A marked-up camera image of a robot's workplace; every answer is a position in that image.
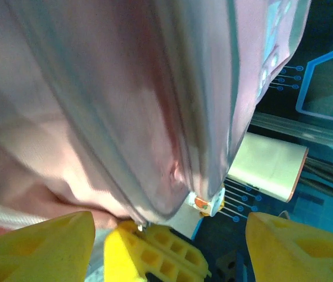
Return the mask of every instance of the pink bag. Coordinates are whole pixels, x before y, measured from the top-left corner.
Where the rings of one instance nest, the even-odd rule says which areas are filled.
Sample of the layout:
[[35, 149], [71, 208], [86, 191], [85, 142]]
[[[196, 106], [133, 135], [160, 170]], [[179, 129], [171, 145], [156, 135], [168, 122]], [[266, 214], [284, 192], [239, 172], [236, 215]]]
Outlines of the pink bag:
[[220, 188], [309, 0], [0, 1], [0, 226], [172, 217]]

